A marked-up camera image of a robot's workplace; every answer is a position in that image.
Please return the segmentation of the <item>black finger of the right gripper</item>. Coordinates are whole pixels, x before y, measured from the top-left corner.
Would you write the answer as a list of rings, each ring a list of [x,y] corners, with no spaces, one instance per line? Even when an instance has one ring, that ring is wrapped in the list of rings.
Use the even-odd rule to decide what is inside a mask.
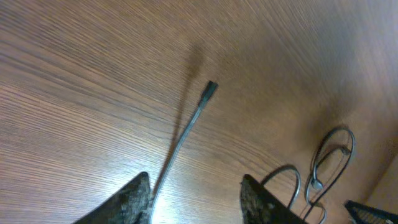
[[[354,224],[397,224],[397,214],[369,207],[351,200],[345,203]]]

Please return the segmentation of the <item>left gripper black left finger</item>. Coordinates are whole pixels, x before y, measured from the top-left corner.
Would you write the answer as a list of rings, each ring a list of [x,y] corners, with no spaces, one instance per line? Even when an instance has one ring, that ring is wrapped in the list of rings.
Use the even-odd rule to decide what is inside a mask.
[[[148,224],[150,196],[149,174],[141,172],[75,224]]]

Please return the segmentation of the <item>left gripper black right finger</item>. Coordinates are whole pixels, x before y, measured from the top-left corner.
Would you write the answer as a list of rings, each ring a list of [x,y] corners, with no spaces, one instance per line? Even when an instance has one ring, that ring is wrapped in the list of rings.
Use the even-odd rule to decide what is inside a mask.
[[[240,206],[244,224],[306,224],[249,174],[241,181]]]

